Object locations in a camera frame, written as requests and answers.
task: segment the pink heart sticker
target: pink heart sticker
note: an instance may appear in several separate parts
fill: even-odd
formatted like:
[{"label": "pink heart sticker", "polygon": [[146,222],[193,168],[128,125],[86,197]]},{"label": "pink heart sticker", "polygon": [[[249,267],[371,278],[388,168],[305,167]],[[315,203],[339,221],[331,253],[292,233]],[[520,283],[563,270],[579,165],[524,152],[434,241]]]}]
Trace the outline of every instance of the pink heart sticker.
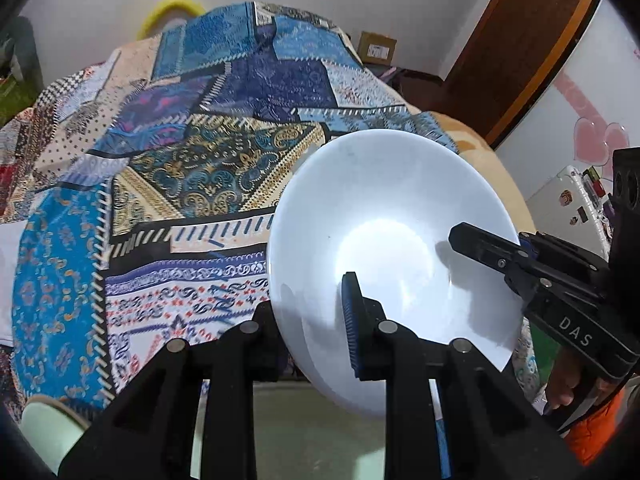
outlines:
[{"label": "pink heart sticker", "polygon": [[613,151],[629,147],[629,136],[618,123],[611,123],[604,132],[604,142],[607,145],[609,158],[602,168],[602,177],[613,180]]},{"label": "pink heart sticker", "polygon": [[574,126],[574,158],[594,166],[603,166],[609,158],[609,150],[593,121],[581,117]]}]

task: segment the paisley pattern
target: paisley pattern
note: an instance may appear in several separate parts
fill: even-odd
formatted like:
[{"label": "paisley pattern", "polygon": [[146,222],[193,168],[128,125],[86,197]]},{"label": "paisley pattern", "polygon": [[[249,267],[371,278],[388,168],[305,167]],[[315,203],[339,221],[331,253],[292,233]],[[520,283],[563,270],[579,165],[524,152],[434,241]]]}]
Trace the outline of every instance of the paisley pattern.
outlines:
[{"label": "paisley pattern", "polygon": [[55,188],[25,227],[13,320],[15,369],[27,396],[105,401],[90,307],[99,209],[95,189]]},{"label": "paisley pattern", "polygon": [[369,70],[339,66],[322,60],[338,108],[383,108],[405,104]]},{"label": "paisley pattern", "polygon": [[94,150],[125,156],[182,140],[190,109],[209,79],[207,75],[131,93]]},{"label": "paisley pattern", "polygon": [[220,7],[56,82],[0,131],[15,159],[0,221],[28,218],[18,386],[101,408],[169,338],[197,344],[250,318],[300,157],[376,127],[456,151],[343,31],[273,4]]},{"label": "paisley pattern", "polygon": [[219,7],[162,35],[153,80],[246,56],[255,47],[253,5]]},{"label": "paisley pattern", "polygon": [[278,60],[264,50],[231,62],[199,111],[290,122],[296,106],[336,107],[324,66],[317,60]]},{"label": "paisley pattern", "polygon": [[324,143],[317,123],[218,119],[207,123],[217,127],[192,125],[183,142],[135,156],[129,164],[187,218],[272,205],[300,154]]},{"label": "paisley pattern", "polygon": [[276,16],[273,49],[278,59],[322,59],[361,70],[361,65],[344,47],[342,38],[330,30],[289,16]]},{"label": "paisley pattern", "polygon": [[522,388],[525,398],[529,402],[533,402],[542,387],[542,383],[538,373],[536,355],[533,351],[531,327],[527,318],[524,318],[522,322],[518,345],[511,356],[511,363],[513,364],[516,380]]},{"label": "paisley pattern", "polygon": [[268,298],[264,253],[163,260],[105,280],[114,385],[119,392],[169,339],[218,338]]}]

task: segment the human hand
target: human hand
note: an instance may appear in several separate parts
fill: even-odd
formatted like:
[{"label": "human hand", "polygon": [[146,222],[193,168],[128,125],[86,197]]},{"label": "human hand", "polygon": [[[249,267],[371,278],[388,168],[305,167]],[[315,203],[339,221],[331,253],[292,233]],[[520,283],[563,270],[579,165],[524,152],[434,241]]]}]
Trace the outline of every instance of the human hand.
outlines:
[{"label": "human hand", "polygon": [[[581,372],[580,357],[568,348],[561,348],[556,356],[545,390],[546,402],[553,410],[561,405],[568,406],[573,402],[573,390],[580,382]],[[598,378],[596,387],[600,393],[595,403],[599,404],[612,393],[616,384]]]}]

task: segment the metal screw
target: metal screw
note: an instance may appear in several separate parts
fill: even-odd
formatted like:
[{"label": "metal screw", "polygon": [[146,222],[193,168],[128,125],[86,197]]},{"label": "metal screw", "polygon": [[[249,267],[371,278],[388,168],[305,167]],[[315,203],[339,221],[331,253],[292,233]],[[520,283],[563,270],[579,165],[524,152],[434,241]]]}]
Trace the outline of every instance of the metal screw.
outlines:
[{"label": "metal screw", "polygon": [[252,334],[254,332],[257,332],[259,328],[260,325],[258,325],[255,321],[245,321],[240,325],[240,332],[244,332],[245,334]]},{"label": "metal screw", "polygon": [[471,349],[474,347],[469,339],[465,339],[463,337],[454,339],[451,344],[453,345],[453,348],[455,348],[461,354],[471,352]]},{"label": "metal screw", "polygon": [[393,334],[396,330],[398,330],[398,325],[396,325],[393,321],[385,319],[384,321],[380,321],[380,323],[378,324],[378,330],[385,334]]},{"label": "metal screw", "polygon": [[166,344],[166,349],[174,354],[177,354],[178,352],[182,352],[185,348],[185,346],[187,346],[187,343],[184,342],[184,339],[171,339],[171,341],[169,341]]}]

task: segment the orange sleeve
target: orange sleeve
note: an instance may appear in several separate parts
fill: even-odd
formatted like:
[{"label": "orange sleeve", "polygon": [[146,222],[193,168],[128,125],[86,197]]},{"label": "orange sleeve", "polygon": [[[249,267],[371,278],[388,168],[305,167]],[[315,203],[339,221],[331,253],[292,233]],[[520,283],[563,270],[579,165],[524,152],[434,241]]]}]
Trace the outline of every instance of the orange sleeve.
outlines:
[{"label": "orange sleeve", "polygon": [[624,390],[620,390],[604,409],[576,424],[564,438],[583,465],[596,457],[616,431],[616,413],[623,397]]}]

